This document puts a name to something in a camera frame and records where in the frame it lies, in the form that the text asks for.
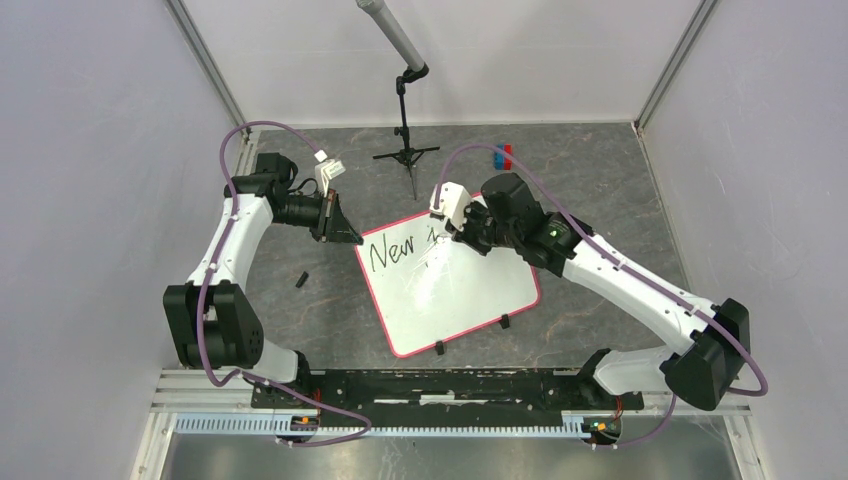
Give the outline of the black marker cap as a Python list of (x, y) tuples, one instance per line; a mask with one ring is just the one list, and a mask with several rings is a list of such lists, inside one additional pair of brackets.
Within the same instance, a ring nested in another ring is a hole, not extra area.
[(307, 271), (304, 271), (304, 272), (300, 275), (300, 277), (298, 278), (298, 280), (297, 280), (297, 282), (296, 282), (296, 284), (295, 284), (295, 287), (296, 287), (297, 289), (302, 288), (302, 287), (304, 286), (304, 284), (306, 283), (306, 281), (308, 280), (308, 278), (309, 278), (309, 273), (308, 273)]

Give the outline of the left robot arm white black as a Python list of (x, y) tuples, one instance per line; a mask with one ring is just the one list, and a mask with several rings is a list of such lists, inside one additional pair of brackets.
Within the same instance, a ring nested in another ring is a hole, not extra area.
[(329, 186), (344, 173), (342, 162), (323, 152), (316, 156), (317, 189), (310, 195), (292, 186), (298, 167), (279, 153), (259, 155), (252, 173), (234, 177), (224, 189), (222, 217), (198, 267), (163, 295), (182, 366), (233, 367), (277, 381), (276, 394), (295, 408), (314, 394), (308, 362), (303, 353), (265, 338), (244, 286), (259, 242), (273, 224), (306, 228), (321, 243), (362, 244)]

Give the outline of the whiteboard with pink frame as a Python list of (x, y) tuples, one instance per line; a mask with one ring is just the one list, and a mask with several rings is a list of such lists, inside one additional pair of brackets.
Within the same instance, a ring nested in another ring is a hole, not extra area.
[(389, 349), (408, 358), (437, 341), (447, 343), (535, 307), (538, 275), (517, 253), (494, 248), (482, 256), (470, 247), (428, 247), (450, 236), (422, 212), (373, 229), (355, 248)]

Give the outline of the black white marker pen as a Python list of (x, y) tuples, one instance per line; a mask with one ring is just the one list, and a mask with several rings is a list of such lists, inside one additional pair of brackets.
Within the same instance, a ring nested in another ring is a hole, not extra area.
[(450, 236), (437, 236), (427, 239), (428, 247), (439, 247), (444, 245), (451, 245), (453, 240)]

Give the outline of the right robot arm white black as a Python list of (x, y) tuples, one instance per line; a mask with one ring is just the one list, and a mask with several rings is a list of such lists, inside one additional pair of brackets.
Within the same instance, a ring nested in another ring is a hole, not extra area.
[(515, 173), (497, 175), (475, 200), (461, 185), (434, 188), (430, 213), (452, 239), (482, 256), (513, 250), (532, 267), (610, 301), (663, 342), (656, 348), (597, 351), (581, 368), (580, 400), (602, 408), (617, 395), (671, 392), (715, 410), (750, 353), (750, 313), (735, 299), (716, 303), (662, 279), (618, 252), (588, 224), (546, 212)]

